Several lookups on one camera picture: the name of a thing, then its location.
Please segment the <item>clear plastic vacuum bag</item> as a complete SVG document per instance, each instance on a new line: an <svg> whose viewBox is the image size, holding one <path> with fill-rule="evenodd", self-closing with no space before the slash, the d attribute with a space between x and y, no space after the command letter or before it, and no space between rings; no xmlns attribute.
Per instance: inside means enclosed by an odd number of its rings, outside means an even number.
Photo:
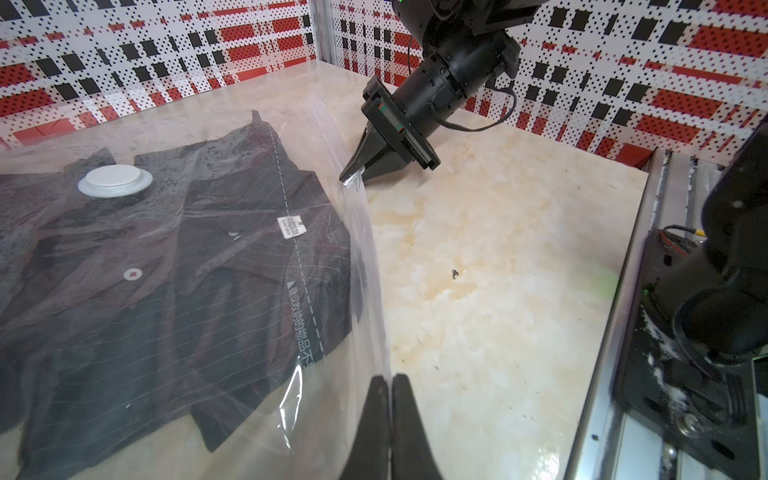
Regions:
<svg viewBox="0 0 768 480"><path fill-rule="evenodd" d="M5 479L336 479L388 371L324 105L162 124L1 177Z"/></svg>

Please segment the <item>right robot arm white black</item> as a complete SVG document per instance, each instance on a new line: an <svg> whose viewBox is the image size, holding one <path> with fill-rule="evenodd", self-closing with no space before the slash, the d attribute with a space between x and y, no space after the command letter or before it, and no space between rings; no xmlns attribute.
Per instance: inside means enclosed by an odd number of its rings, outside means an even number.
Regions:
<svg viewBox="0 0 768 480"><path fill-rule="evenodd" d="M394 15L422 48L422 61L395 90L372 77L361 107L368 123L340 181L366 182L411 163L434 170L429 136L443 127L467 132L450 116L480 87L514 79L520 45L507 30L529 23L539 1L395 1Z"/></svg>

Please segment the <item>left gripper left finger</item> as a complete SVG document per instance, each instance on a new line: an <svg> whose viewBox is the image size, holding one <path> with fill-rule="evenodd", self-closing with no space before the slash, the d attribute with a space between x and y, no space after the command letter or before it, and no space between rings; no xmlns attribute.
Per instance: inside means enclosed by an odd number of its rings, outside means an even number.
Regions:
<svg viewBox="0 0 768 480"><path fill-rule="evenodd" d="M374 376L340 480L386 480L389 477L389 395L389 385L384 377Z"/></svg>

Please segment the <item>dark pinstriped shirt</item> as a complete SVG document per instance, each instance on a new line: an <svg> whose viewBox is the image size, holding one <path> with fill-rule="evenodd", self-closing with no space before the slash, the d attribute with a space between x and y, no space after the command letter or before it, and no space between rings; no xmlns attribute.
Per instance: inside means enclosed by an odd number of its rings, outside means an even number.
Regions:
<svg viewBox="0 0 768 480"><path fill-rule="evenodd" d="M1 179L1 428L17 477L69 479L190 419L209 452L350 333L350 235L261 115L144 153L113 198Z"/></svg>

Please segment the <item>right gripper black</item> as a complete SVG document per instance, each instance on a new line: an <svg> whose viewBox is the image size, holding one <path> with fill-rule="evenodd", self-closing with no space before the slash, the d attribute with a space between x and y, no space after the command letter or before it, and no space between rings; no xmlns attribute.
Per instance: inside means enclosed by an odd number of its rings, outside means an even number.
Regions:
<svg viewBox="0 0 768 480"><path fill-rule="evenodd" d="M411 163L436 169L440 159L428 137L439 127L471 133L449 117L481 86L502 74L514 78L519 54L520 45L502 31L474 35L457 29L431 44L393 93L378 78L370 79L361 107L368 124L339 180L345 183L363 170L362 179L369 182Z"/></svg>

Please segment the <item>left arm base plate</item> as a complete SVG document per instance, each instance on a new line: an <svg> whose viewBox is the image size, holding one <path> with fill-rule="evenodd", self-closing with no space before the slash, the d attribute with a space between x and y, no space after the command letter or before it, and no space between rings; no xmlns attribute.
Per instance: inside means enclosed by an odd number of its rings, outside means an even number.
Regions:
<svg viewBox="0 0 768 480"><path fill-rule="evenodd" d="M731 479L764 479L754 369L711 365L694 342L680 346L671 313L654 298L657 283L694 248L653 229L643 244L638 283L614 393L621 407L663 440Z"/></svg>

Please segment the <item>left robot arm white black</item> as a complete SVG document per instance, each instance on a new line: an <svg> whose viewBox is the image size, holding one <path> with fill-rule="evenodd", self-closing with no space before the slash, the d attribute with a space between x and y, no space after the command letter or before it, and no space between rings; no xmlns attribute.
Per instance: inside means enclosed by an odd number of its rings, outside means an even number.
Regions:
<svg viewBox="0 0 768 480"><path fill-rule="evenodd" d="M662 447L761 479L767 129L683 233L690 159L641 171L511 127L372 182L398 415L395 476L657 477Z"/></svg>

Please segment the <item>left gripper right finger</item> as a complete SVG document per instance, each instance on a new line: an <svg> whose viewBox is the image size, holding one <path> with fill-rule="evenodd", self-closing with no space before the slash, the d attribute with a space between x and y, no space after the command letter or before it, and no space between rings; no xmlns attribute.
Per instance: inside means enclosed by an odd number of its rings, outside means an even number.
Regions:
<svg viewBox="0 0 768 480"><path fill-rule="evenodd" d="M391 474L398 480L442 479L405 374L395 375L392 384Z"/></svg>

